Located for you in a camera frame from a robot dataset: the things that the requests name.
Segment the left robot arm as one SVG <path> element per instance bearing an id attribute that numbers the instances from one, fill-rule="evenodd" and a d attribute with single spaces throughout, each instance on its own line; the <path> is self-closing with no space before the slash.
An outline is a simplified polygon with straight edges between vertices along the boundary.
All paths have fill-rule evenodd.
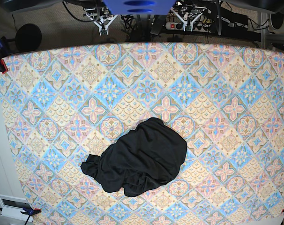
<path id="1" fill-rule="evenodd" d="M 184 19 L 187 20 L 190 17 L 195 17 L 203 13 L 207 8 L 200 6 L 181 6 L 178 8 L 177 13 Z"/>

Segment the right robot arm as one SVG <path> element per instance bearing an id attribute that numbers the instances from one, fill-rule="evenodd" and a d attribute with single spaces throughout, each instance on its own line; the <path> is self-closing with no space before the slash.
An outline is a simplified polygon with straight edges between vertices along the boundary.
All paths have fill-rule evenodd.
<path id="1" fill-rule="evenodd" d="M 98 18 L 106 19 L 111 15 L 110 10 L 106 7 L 89 7 L 84 8 L 85 16 L 91 20 L 97 20 Z"/>

